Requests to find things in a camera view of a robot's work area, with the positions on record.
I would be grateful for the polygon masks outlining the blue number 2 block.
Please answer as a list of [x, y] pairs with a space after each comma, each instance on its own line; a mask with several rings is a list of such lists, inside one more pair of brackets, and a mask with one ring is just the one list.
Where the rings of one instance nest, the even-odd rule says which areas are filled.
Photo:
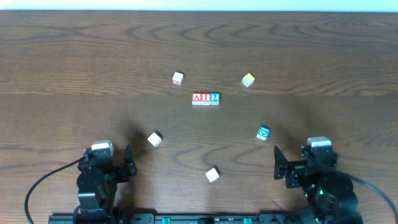
[[210, 105], [219, 105], [220, 104], [220, 93], [213, 92], [210, 94]]

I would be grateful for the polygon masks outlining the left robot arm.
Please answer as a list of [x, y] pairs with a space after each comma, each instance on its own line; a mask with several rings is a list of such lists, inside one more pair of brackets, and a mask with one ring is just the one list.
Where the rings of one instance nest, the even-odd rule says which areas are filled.
[[124, 151], [124, 162], [113, 164], [110, 142], [94, 144], [85, 149], [78, 163], [81, 174], [76, 184], [80, 205], [72, 215], [73, 223], [125, 223], [128, 218], [114, 208], [118, 184], [128, 182], [137, 174], [130, 147]]

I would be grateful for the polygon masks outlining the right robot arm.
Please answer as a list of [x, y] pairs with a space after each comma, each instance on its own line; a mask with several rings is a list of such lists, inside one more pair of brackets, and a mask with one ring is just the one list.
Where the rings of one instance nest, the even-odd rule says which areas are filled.
[[288, 189], [301, 188], [308, 206], [284, 218], [284, 223], [362, 223], [358, 198], [350, 178], [337, 173], [337, 153], [331, 145], [302, 146], [301, 161], [288, 161], [274, 148], [274, 178], [285, 179]]

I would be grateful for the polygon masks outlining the red letter I block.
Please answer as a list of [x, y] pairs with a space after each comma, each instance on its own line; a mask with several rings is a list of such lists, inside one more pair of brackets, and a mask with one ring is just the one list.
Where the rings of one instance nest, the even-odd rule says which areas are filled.
[[210, 105], [211, 103], [211, 93], [201, 94], [201, 105]]

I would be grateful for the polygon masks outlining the yellow top wooden block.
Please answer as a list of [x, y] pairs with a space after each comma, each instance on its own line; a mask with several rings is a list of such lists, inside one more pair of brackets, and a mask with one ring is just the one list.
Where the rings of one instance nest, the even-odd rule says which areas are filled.
[[242, 84], [245, 87], [251, 86], [255, 81], [255, 77], [251, 73], [247, 73], [245, 76], [242, 78]]

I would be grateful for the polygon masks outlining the red letter A block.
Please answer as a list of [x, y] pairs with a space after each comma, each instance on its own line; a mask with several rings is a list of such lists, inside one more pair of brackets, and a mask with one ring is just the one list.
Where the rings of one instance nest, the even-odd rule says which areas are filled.
[[201, 93], [192, 93], [192, 105], [201, 105]]

